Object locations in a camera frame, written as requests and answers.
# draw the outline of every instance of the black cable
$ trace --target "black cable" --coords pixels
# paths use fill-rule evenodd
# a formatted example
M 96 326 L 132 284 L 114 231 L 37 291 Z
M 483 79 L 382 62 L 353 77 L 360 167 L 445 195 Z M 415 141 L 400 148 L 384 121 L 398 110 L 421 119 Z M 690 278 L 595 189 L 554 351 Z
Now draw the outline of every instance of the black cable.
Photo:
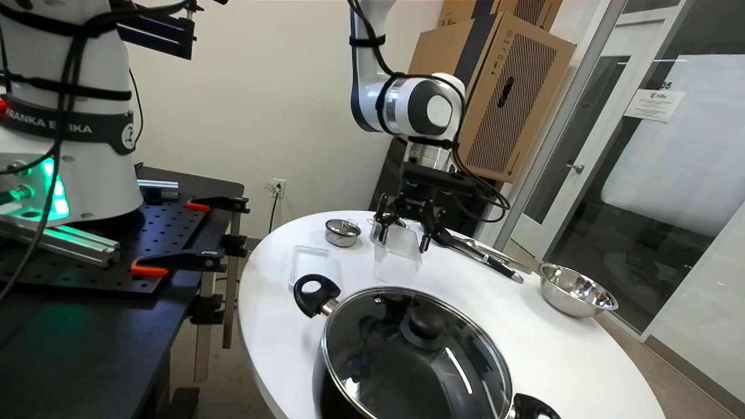
M 86 20 L 84 28 L 96 28 L 96 23 L 100 23 L 100 19 L 105 15 L 94 15 L 90 20 Z M 44 198 L 44 206 L 41 206 L 41 214 L 40 214 L 40 223 L 37 223 L 37 231 L 34 231 L 34 236 L 33 242 L 29 245 L 20 263 L 17 264 L 17 270 L 12 271 L 12 277 L 5 281 L 2 291 L 0 291 L 0 302 L 8 298 L 8 292 L 15 288 L 15 284 L 23 277 L 23 271 L 29 270 L 29 263 L 30 259 L 34 255 L 34 252 L 40 248 L 40 242 L 44 236 L 44 231 L 46 231 L 46 223 L 49 223 L 49 217 L 52 217 L 52 203 L 54 203 L 54 190 L 55 190 L 55 183 L 58 183 L 58 176 L 61 176 L 61 148 L 62 148 L 62 136 L 66 136 L 66 126 L 67 126 L 67 115 L 75 111 L 75 86 L 80 86 L 80 69 L 82 69 L 82 61 L 84 61 L 84 49 L 86 49 L 86 36 L 89 33 L 82 29 L 73 41 L 69 41 L 69 49 L 67 49 L 67 55 L 66 55 L 66 65 L 62 65 L 62 75 L 61 75 L 61 84 L 62 86 L 69 86 L 69 93 L 58 93 L 58 126 L 55 126 L 55 136 L 54 136 L 54 143 L 46 154 L 52 154 L 54 159 L 54 170 L 52 170 L 52 178 L 49 178 L 49 190 L 46 190 L 46 198 Z
M 140 126 L 137 126 L 137 134 L 134 134 L 134 147 L 140 143 L 140 136 L 144 132 L 144 110 L 143 110 L 143 98 L 140 98 L 140 86 L 137 86 L 137 79 L 134 79 L 134 72 L 130 72 L 130 81 L 132 81 L 132 91 L 134 91 L 134 98 L 137 98 L 137 113 L 140 113 Z
M 347 5 L 349 5 L 349 8 L 364 20 L 364 25 L 365 25 L 365 29 L 367 29 L 367 36 L 371 36 L 371 39 L 377 39 L 377 33 L 375 33 L 373 23 L 367 20 L 367 15 L 365 15 L 364 7 L 358 5 L 358 0 L 347 0 Z M 469 165 L 460 160 L 460 156 L 459 156 L 459 147 L 460 147 L 459 134 L 460 134 L 463 119 L 466 119 L 466 111 L 469 111 L 469 100 L 466 100 L 466 94 L 460 93 L 460 89 L 455 86 L 450 79 L 439 79 L 439 77 L 434 77 L 434 75 L 395 75 L 395 72 L 388 67 L 388 62 L 384 61 L 384 55 L 382 55 L 382 50 L 379 50 L 379 44 L 373 44 L 371 49 L 373 49 L 373 55 L 375 55 L 377 65 L 379 65 L 388 77 L 395 77 L 395 79 L 418 77 L 418 79 L 439 81 L 439 84 L 446 84 L 446 86 L 459 94 L 460 113 L 459 113 L 459 127 L 457 127 L 455 140 L 452 140 L 455 147 L 450 148 L 450 159 L 455 160 L 455 165 L 459 167 L 459 172 L 463 172 L 466 178 L 478 189 L 480 198 L 483 198 L 484 203 L 498 206 L 500 214 L 493 217 L 493 218 L 484 218 L 484 217 L 480 217 L 480 214 L 472 214 L 457 195 L 452 195 L 452 199 L 455 199 L 457 206 L 459 206 L 466 217 L 471 217 L 471 218 L 478 218 L 478 220 L 484 220 L 484 223 L 498 223 L 498 220 L 502 220 L 506 214 L 509 211 L 509 199 L 508 199 L 500 190 L 496 190 L 492 183 L 486 183 L 483 176 L 478 176 L 474 172 L 471 172 L 471 167 L 469 167 Z M 379 104 L 382 104 L 382 100 L 384 100 L 387 89 L 379 93 L 377 119 L 382 119 L 382 106 L 379 106 Z
M 280 195 L 282 195 L 282 190 L 275 190 L 275 203 L 273 203 L 269 231 L 268 231 L 268 233 L 273 233 L 273 231 L 275 231 L 275 217 L 278 217 L 278 203 L 280 203 Z

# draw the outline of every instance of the floor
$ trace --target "floor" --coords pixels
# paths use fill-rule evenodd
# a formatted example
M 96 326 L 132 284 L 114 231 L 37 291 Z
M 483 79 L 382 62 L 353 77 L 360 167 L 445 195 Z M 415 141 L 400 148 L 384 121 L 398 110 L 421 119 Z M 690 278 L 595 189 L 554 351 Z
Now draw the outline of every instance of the floor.
M 534 259 L 516 245 L 509 245 L 508 254 L 523 263 L 534 263 Z M 634 363 L 648 377 L 668 419 L 736 419 L 736 415 L 730 415 L 648 344 L 637 342 L 614 319 L 600 316 L 599 320 L 628 351 Z M 247 373 L 238 334 L 232 348 L 222 348 L 222 328 L 209 328 L 209 377 L 203 384 L 194 381 L 195 332 L 195 326 L 186 324 L 173 346 L 173 389 L 201 385 L 201 419 L 273 419 Z

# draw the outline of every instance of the white wall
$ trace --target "white wall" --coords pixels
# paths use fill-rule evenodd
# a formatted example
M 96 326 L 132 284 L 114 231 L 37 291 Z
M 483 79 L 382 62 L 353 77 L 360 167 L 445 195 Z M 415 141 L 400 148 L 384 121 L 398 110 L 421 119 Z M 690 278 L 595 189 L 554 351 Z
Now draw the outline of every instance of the white wall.
M 745 205 L 644 330 L 745 402 Z
M 442 0 L 398 0 L 388 62 L 405 69 Z M 146 165 L 243 181 L 266 231 L 266 183 L 287 178 L 282 220 L 367 206 L 388 140 L 356 127 L 349 111 L 349 14 L 345 0 L 203 0 L 195 57 L 130 49 L 146 129 Z

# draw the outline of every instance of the white round table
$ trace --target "white round table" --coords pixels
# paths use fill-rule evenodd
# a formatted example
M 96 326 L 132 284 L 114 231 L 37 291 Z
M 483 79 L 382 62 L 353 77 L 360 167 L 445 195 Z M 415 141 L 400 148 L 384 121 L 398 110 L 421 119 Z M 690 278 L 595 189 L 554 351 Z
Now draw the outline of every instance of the white round table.
M 360 242 L 325 242 L 325 218 L 360 225 Z M 308 319 L 290 284 L 308 271 L 336 278 L 343 298 L 371 287 L 434 292 L 474 319 L 502 351 L 512 385 L 550 402 L 563 419 L 659 419 L 649 384 L 593 319 L 571 319 L 541 298 L 538 277 L 523 284 L 431 245 L 415 275 L 375 270 L 371 211 L 328 211 L 290 220 L 252 254 L 239 281 L 239 328 L 254 380 L 278 416 L 317 419 L 311 369 L 324 319 Z

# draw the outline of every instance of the black cooking pot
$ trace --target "black cooking pot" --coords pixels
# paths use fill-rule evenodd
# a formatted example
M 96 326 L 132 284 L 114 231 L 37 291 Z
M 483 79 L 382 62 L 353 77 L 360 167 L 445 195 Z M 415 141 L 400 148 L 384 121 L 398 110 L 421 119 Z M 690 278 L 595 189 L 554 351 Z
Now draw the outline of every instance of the black cooking pot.
M 308 316 L 325 314 L 322 415 L 377 419 L 558 419 L 512 377 L 492 337 L 452 305 L 412 288 L 365 288 L 336 301 L 322 275 L 295 281 Z

